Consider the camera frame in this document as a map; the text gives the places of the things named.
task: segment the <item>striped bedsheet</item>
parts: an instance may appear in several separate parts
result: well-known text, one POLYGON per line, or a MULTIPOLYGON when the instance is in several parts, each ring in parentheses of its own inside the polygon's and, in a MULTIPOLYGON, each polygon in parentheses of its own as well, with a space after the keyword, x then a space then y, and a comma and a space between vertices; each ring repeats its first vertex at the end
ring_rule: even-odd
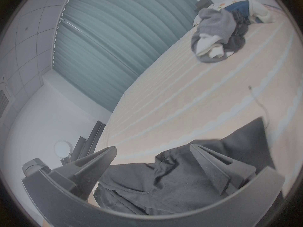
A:
POLYGON ((303 47, 286 15, 271 9, 276 22, 250 25, 244 48, 219 63, 199 62, 190 49, 196 28, 185 34, 124 93, 95 151, 116 146, 112 164, 150 163, 164 150, 223 138, 263 116, 286 194, 303 160, 303 47))

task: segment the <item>pile of clothes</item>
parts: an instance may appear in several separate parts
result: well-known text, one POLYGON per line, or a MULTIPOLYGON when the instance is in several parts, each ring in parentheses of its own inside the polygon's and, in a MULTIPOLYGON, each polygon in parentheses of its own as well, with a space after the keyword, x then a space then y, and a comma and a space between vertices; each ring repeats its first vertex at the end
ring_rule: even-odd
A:
POLYGON ((227 0, 201 9, 194 20, 197 31, 191 50, 201 62, 226 59, 245 45, 251 23, 274 22, 273 14, 256 0, 227 0))

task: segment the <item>curtain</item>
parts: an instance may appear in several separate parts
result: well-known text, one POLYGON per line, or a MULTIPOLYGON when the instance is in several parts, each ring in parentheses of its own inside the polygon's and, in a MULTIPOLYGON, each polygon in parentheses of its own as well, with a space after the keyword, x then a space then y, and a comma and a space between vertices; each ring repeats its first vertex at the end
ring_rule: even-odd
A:
POLYGON ((53 68, 113 111, 130 85, 192 28, 197 0, 69 0, 53 68))

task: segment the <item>blue fabric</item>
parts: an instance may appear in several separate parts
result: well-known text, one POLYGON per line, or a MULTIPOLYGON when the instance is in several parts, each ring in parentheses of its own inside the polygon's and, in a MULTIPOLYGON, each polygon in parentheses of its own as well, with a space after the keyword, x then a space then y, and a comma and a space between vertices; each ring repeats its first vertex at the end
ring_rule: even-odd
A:
POLYGON ((235 2, 227 7, 225 7, 225 10, 228 12, 231 12, 233 10, 238 10, 244 17, 249 16, 249 2, 248 0, 235 2))
POLYGON ((123 93, 192 28, 197 0, 69 0, 53 68, 113 111, 123 93))

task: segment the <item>teal curtain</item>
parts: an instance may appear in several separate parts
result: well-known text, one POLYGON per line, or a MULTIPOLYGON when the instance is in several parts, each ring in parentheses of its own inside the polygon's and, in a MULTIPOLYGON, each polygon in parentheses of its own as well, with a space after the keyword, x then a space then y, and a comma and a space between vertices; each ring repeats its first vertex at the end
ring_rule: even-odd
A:
POLYGON ((53 68, 113 111, 129 86, 192 28, 197 0, 69 0, 53 68))

